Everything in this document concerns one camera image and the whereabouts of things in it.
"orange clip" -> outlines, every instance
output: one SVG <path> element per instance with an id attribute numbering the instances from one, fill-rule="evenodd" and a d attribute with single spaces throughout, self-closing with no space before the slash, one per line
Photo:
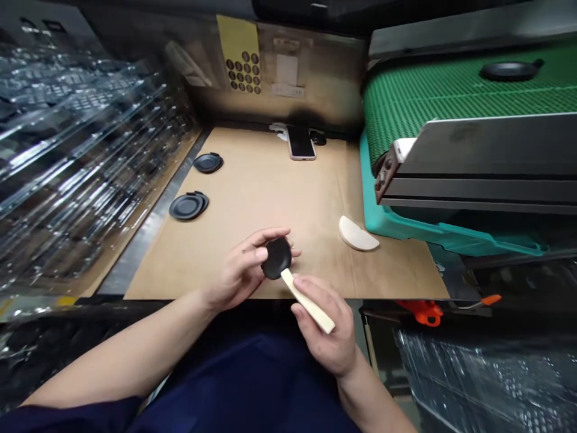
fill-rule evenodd
<path id="1" fill-rule="evenodd" d="M 435 304 L 435 301 L 395 301 L 401 307 L 406 308 L 415 315 L 417 322 L 430 327 L 441 324 L 443 311 Z"/>

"left hand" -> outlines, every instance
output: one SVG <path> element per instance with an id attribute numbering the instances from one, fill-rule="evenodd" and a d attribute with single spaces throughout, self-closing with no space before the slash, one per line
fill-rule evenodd
<path id="1" fill-rule="evenodd" d="M 221 312 L 235 308 L 251 296 L 264 281 L 264 273 L 260 267 L 268 257 L 264 245 L 289 233 L 288 227 L 259 230 L 234 247 L 224 260 L 220 277 L 203 290 L 208 306 Z M 293 258 L 301 255 L 299 250 L 293 248 L 291 252 Z"/>

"metal wall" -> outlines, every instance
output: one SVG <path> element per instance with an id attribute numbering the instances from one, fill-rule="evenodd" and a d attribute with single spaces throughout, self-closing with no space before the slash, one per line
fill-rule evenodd
<path id="1" fill-rule="evenodd" d="M 357 134 L 363 125 L 360 85 L 367 44 L 355 38 L 258 23 L 262 94 L 233 91 L 219 38 L 216 16 L 173 16 L 135 8 L 83 5 L 82 11 L 107 49 L 134 60 L 180 45 L 203 71 L 211 87 L 188 86 L 199 116 L 215 120 L 270 123 L 287 121 Z M 275 38 L 298 42 L 298 82 L 304 96 L 274 96 Z"/>

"white label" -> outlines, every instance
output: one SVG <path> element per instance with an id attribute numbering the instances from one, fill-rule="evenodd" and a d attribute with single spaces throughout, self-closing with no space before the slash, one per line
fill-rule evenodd
<path id="1" fill-rule="evenodd" d="M 299 58 L 284 54 L 276 55 L 276 82 L 296 86 L 299 73 Z"/>
<path id="2" fill-rule="evenodd" d="M 273 96 L 305 97 L 305 88 L 274 83 L 272 85 L 272 94 Z"/>

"black plastic part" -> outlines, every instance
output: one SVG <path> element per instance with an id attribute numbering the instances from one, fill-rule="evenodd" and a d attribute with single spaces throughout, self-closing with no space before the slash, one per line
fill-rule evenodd
<path id="1" fill-rule="evenodd" d="M 528 62 L 498 62 L 483 66 L 479 75 L 490 81 L 529 81 L 537 76 L 545 64 L 542 59 Z"/>
<path id="2" fill-rule="evenodd" d="M 321 134 L 318 131 L 311 131 L 309 132 L 309 136 L 311 137 L 311 141 L 317 146 L 324 146 L 326 144 L 325 134 Z"/>
<path id="3" fill-rule="evenodd" d="M 264 276 L 270 280 L 277 280 L 281 277 L 281 272 L 290 267 L 292 254 L 287 238 L 278 238 L 266 244 L 269 257 L 261 265 Z"/>
<path id="4" fill-rule="evenodd" d="M 189 221 L 194 220 L 208 206 L 208 198 L 204 194 L 187 193 L 174 199 L 168 213 L 171 217 Z"/>
<path id="5" fill-rule="evenodd" d="M 224 160 L 218 153 L 210 152 L 198 156 L 192 163 L 194 167 L 201 173 L 214 173 L 222 167 Z"/>
<path id="6" fill-rule="evenodd" d="M 203 199 L 203 207 L 200 210 L 200 213 L 203 213 L 206 210 L 206 208 L 209 206 L 209 203 L 210 203 L 209 198 L 200 191 L 187 192 L 186 195 L 198 195 Z"/>

